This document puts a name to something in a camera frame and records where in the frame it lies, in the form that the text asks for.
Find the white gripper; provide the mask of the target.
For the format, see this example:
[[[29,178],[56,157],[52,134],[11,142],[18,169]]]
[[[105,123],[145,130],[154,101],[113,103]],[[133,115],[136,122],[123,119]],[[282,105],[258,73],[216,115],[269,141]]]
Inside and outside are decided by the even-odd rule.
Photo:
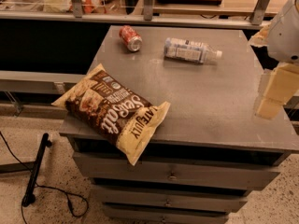
[[[255,115],[273,119],[299,90],[299,0],[288,0],[269,25],[249,39],[256,48],[266,47],[279,63],[261,76]]]

